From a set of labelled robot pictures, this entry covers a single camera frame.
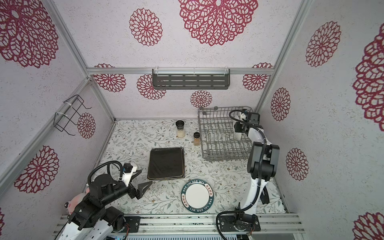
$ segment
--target wire dish rack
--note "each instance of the wire dish rack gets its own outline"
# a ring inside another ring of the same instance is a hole
[[[234,138],[233,120],[229,117],[229,112],[235,109],[247,109],[252,112],[252,108],[248,106],[197,110],[202,157],[205,160],[212,162],[249,158],[252,148],[251,140],[246,136],[242,136],[240,140]]]

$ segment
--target spice jar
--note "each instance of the spice jar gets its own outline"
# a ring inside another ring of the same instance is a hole
[[[200,133],[199,133],[199,132],[195,132],[195,133],[193,134],[193,137],[195,138],[195,139],[193,140],[193,145],[195,145],[195,146],[199,146],[199,145],[200,145]]]
[[[184,121],[178,120],[176,122],[176,137],[184,137],[185,136],[185,130],[184,130]]]

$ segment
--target salt shaker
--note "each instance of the salt shaker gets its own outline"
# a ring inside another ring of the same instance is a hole
[[[185,136],[185,130],[184,130],[184,121],[178,120],[176,122],[176,137],[184,137]]]

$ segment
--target leaf pattern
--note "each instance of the leaf pattern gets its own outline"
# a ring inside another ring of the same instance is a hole
[[[248,184],[247,161],[208,162],[202,158],[201,147],[193,145],[193,133],[199,131],[197,120],[184,120],[185,137],[176,137],[176,120],[124,120],[119,121],[104,152],[101,163],[119,160],[134,162],[142,173],[132,184],[147,182],[149,154],[152,148],[183,147],[185,178],[153,181],[153,184],[137,200],[125,195],[112,202],[126,214],[190,214],[181,202],[181,189],[192,179],[208,182],[214,191],[214,204],[205,213],[233,210],[242,200]],[[95,177],[106,173],[106,168],[96,172]],[[111,165],[111,174],[118,179],[119,171]],[[274,180],[267,185],[270,203],[261,205],[258,213],[285,213]]]

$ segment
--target jar lid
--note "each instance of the jar lid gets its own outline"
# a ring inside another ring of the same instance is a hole
[[[176,122],[176,128],[179,129],[179,130],[184,129],[184,121],[182,121],[182,120],[178,120],[178,121]]]

